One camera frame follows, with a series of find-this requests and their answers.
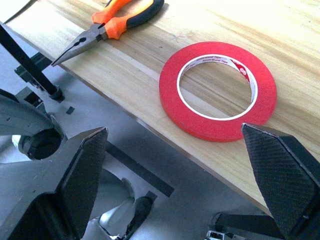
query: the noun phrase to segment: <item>pliers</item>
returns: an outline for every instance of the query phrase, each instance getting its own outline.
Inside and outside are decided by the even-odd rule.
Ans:
[[[92,15],[93,25],[82,32],[52,62],[52,66],[63,63],[95,46],[100,40],[119,39],[127,29],[131,29],[150,20],[164,5],[164,0],[150,0],[150,3],[133,14],[122,17],[114,15],[131,0],[110,0],[102,11]]]

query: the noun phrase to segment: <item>orange pliers handle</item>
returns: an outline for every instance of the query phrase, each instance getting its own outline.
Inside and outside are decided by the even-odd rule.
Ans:
[[[150,20],[164,5],[164,0],[150,0],[150,3],[133,14],[122,17],[114,15],[131,0],[110,0],[107,6],[92,15],[94,24],[104,24],[109,39],[119,39],[127,29],[133,28]]]

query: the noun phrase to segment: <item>wooden table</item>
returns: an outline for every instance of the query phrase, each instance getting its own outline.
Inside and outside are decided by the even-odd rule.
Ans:
[[[39,0],[7,25],[53,59],[89,28],[91,14],[106,2]],[[132,12],[143,2],[120,13]],[[197,139],[173,124],[160,103],[164,63],[179,49],[204,41],[237,45],[266,64],[278,91],[267,126],[296,136],[320,160],[319,0],[166,0],[149,23],[127,31],[118,41],[101,42],[62,67],[269,213],[244,141]],[[215,117],[234,116],[250,104],[245,79],[218,63],[189,70],[181,87],[190,105]]]

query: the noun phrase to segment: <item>metal rod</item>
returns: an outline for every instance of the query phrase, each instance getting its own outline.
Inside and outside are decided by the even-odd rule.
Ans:
[[[28,55],[21,49],[15,40],[7,33],[0,24],[0,44],[34,77],[35,81],[48,92],[51,98],[60,97],[62,92],[53,85],[48,78],[32,62]]]

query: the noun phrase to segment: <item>tape roll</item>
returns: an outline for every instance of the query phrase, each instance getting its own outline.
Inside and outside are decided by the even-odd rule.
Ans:
[[[208,62],[229,65],[248,80],[251,104],[243,113],[227,118],[210,117],[184,100],[181,77],[190,68]],[[195,137],[213,142],[242,139],[242,123],[265,124],[277,102],[275,81],[262,61],[243,48],[222,42],[196,43],[176,52],[162,69],[159,91],[162,106],[176,125]]]

